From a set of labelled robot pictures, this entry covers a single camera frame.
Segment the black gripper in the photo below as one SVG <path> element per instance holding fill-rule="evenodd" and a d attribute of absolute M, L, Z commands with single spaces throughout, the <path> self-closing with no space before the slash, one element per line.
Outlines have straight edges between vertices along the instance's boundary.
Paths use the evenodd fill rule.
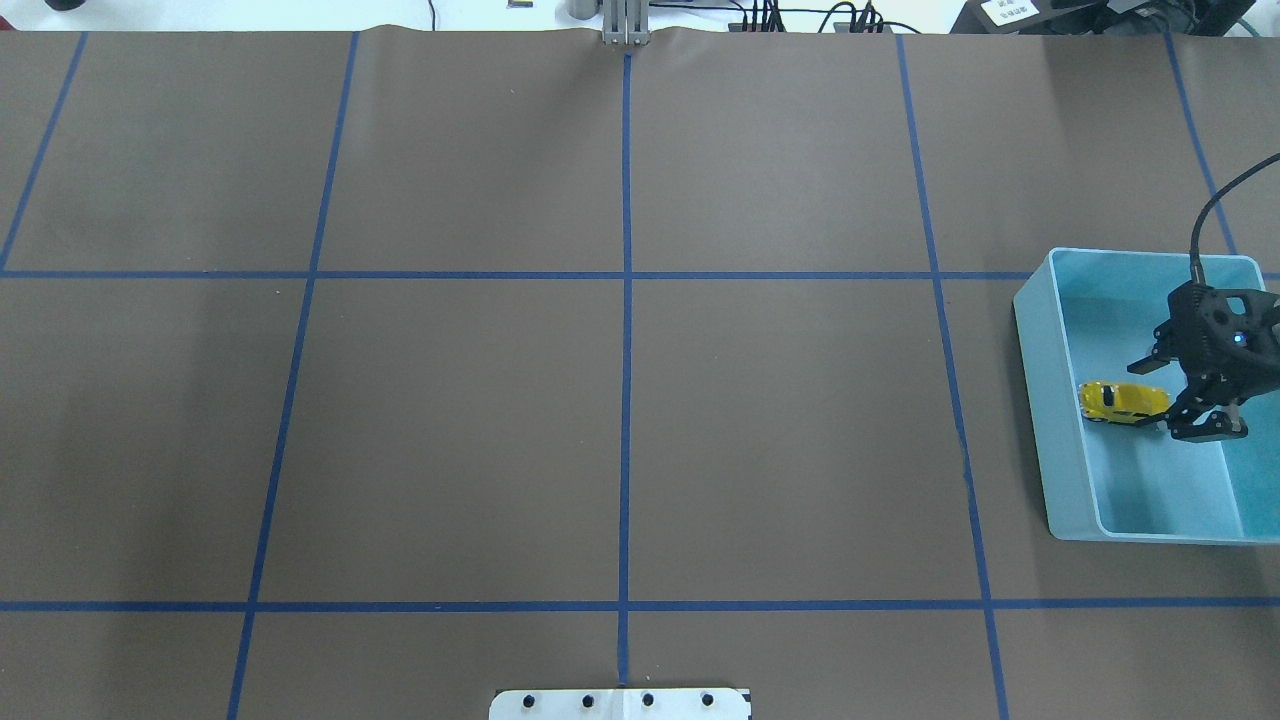
<path fill-rule="evenodd" d="M 1277 389 L 1277 296 L 1187 282 L 1167 296 L 1169 319 L 1146 356 L 1126 370 L 1147 375 L 1176 363 L 1190 396 L 1164 414 L 1174 439 L 1244 439 L 1240 405 Z"/>

